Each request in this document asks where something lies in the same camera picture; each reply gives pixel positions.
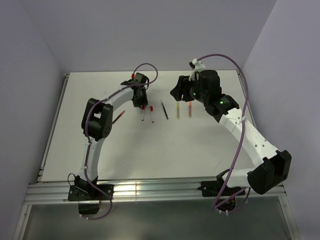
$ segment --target table surface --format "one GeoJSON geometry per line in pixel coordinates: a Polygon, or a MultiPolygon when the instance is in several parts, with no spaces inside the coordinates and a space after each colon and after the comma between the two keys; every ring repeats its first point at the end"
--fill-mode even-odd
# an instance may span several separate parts
{"type": "MultiPolygon", "coordinates": [[[[151,80],[155,73],[141,71],[151,80]]],[[[125,114],[113,125],[105,139],[99,164],[100,180],[136,180],[216,176],[228,169],[236,152],[237,140],[205,111],[203,104],[192,102],[189,117],[187,102],[177,103],[170,90],[180,75],[191,71],[160,71],[158,80],[147,90],[149,106],[154,108],[154,123],[149,106],[142,111],[127,102],[113,114],[125,114]],[[161,107],[165,105],[169,120],[161,107]]],[[[242,107],[243,90],[235,70],[219,70],[222,92],[231,95],[242,107]]],[[[85,157],[87,139],[81,121],[90,98],[102,99],[119,89],[131,72],[73,72],[70,74],[45,159],[43,182],[66,181],[77,174],[85,157]]],[[[251,121],[249,111],[247,118],[251,121]]],[[[253,164],[243,149],[236,169],[253,164]]]]}

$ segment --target purple cable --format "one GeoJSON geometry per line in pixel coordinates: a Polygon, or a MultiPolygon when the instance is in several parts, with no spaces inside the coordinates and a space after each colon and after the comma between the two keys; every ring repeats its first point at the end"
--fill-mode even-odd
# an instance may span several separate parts
{"type": "Polygon", "coordinates": [[[121,93],[123,90],[128,89],[128,88],[132,88],[132,87],[140,87],[140,86],[149,85],[149,84],[154,83],[154,82],[157,80],[157,78],[158,78],[158,69],[157,69],[154,65],[152,65],[151,63],[145,62],[145,63],[140,64],[139,66],[137,66],[137,67],[135,68],[135,70],[133,71],[133,74],[135,74],[136,71],[137,71],[137,69],[140,68],[140,67],[143,66],[143,65],[149,65],[149,66],[151,66],[151,67],[154,68],[154,70],[155,70],[155,72],[156,72],[156,75],[155,75],[154,80],[152,80],[151,82],[148,82],[148,83],[140,83],[140,84],[134,84],[134,85],[124,86],[123,88],[121,88],[121,89],[119,89],[118,91],[116,91],[116,92],[114,92],[113,94],[111,94],[109,97],[107,97],[107,98],[105,98],[105,99],[102,99],[102,100],[100,100],[100,101],[97,101],[97,102],[91,107],[91,109],[90,109],[90,111],[89,111],[89,113],[88,113],[88,116],[86,117],[85,126],[84,126],[84,132],[85,132],[85,136],[88,138],[88,147],[87,147],[87,149],[86,149],[86,154],[85,154],[84,175],[85,175],[85,178],[86,178],[87,182],[88,182],[94,189],[98,190],[100,193],[102,193],[103,195],[105,195],[105,196],[108,198],[108,200],[110,201],[110,207],[109,207],[109,210],[108,210],[105,214],[103,214],[102,216],[97,216],[97,217],[86,217],[86,216],[82,216],[82,217],[85,218],[85,219],[88,219],[88,220],[103,219],[104,217],[106,217],[106,216],[111,212],[111,209],[112,209],[112,206],[113,206],[113,204],[112,204],[112,199],[109,197],[109,195],[106,194],[104,191],[102,191],[100,188],[96,187],[96,186],[90,181],[90,179],[89,179],[89,177],[88,177],[88,173],[87,173],[87,167],[88,167],[88,166],[87,166],[87,164],[88,164],[88,160],[89,160],[90,147],[91,147],[91,143],[92,143],[92,142],[91,142],[91,139],[90,139],[90,137],[89,137],[89,134],[88,134],[89,119],[90,119],[90,117],[91,117],[91,115],[92,115],[92,113],[93,113],[93,111],[94,111],[94,108],[95,108],[98,104],[103,103],[103,102],[105,102],[105,101],[108,101],[109,99],[113,98],[115,95],[121,93]]]}
{"type": "MultiPolygon", "coordinates": [[[[231,57],[229,57],[227,55],[224,55],[224,54],[219,54],[219,53],[208,54],[208,55],[205,55],[205,56],[202,56],[202,57],[198,58],[197,60],[200,61],[202,59],[205,59],[205,58],[208,58],[208,57],[214,57],[214,56],[223,57],[223,58],[228,59],[229,61],[231,61],[236,66],[236,68],[239,70],[241,76],[243,77],[244,94],[245,94],[245,96],[244,96],[245,97],[245,101],[244,101],[243,110],[242,110],[242,116],[241,116],[243,118],[245,116],[246,108],[247,108],[247,105],[248,105],[248,99],[249,99],[249,90],[248,90],[248,83],[247,83],[246,76],[245,76],[244,72],[242,71],[241,67],[231,57]]],[[[232,173],[232,171],[233,171],[233,169],[235,167],[235,164],[237,162],[238,156],[240,154],[240,150],[241,150],[242,144],[244,142],[244,138],[245,138],[245,121],[242,121],[242,131],[241,131],[241,137],[240,137],[239,145],[238,145],[238,148],[236,149],[233,161],[231,163],[231,166],[230,166],[229,172],[228,172],[228,174],[227,174],[227,176],[225,178],[225,181],[224,181],[224,183],[223,183],[218,195],[216,196],[216,198],[215,198],[215,200],[214,200],[214,202],[213,202],[213,204],[211,206],[211,210],[212,211],[245,190],[245,187],[244,187],[240,191],[236,192],[235,194],[231,195],[230,197],[228,197],[224,201],[222,201],[219,204],[217,204],[219,199],[220,199],[220,197],[221,197],[221,195],[222,195],[222,193],[224,192],[224,190],[225,190],[225,188],[227,186],[227,183],[228,183],[228,181],[230,179],[231,173],[232,173]]],[[[247,199],[249,197],[250,190],[251,189],[249,188],[249,190],[248,190],[248,192],[246,194],[244,202],[238,208],[230,211],[229,213],[237,211],[238,209],[240,209],[244,205],[244,203],[247,201],[247,199]]]]}

